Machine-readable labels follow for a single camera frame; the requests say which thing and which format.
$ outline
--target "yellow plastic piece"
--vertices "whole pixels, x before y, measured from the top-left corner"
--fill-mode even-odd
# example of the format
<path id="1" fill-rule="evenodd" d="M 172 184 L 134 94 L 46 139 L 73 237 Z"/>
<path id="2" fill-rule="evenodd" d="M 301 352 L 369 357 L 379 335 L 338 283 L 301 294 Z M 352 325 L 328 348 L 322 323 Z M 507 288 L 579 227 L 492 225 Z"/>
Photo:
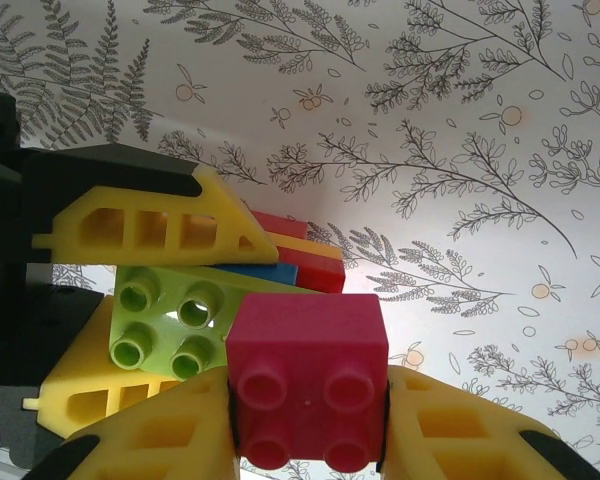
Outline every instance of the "yellow plastic piece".
<path id="1" fill-rule="evenodd" d="M 73 435 L 100 443 L 68 480 L 237 480 L 226 367 Z"/>
<path id="2" fill-rule="evenodd" d="M 278 261 L 278 250 L 215 171 L 199 166 L 199 197 L 94 187 L 60 212 L 34 248 L 53 263 L 213 265 Z"/>
<path id="3" fill-rule="evenodd" d="M 540 422 L 404 367 L 389 367 L 383 480 L 564 480 L 519 435 Z"/>
<path id="4" fill-rule="evenodd" d="M 113 297 L 105 296 L 45 379 L 39 398 L 23 400 L 25 410 L 38 411 L 40 425 L 63 438 L 181 383 L 141 370 L 122 370 L 111 362 L 112 308 Z"/>
<path id="5" fill-rule="evenodd" d="M 342 250 L 333 245 L 325 245 L 324 243 L 312 242 L 302 238 L 288 237 L 279 233 L 269 233 L 271 239 L 276 244 L 276 247 L 285 247 L 291 250 L 299 250 L 300 252 L 312 253 L 321 257 L 335 258 L 342 260 Z"/>

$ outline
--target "green block stud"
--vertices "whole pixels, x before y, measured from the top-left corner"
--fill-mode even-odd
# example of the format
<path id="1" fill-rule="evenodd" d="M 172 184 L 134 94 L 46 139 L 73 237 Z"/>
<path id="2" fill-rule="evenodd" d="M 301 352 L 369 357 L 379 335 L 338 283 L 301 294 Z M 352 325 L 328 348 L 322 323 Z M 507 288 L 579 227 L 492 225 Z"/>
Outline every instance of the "green block stud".
<path id="1" fill-rule="evenodd" d="M 118 267 L 111 359 L 180 380 L 226 365 L 227 334 L 251 292 L 319 294 L 208 267 Z"/>

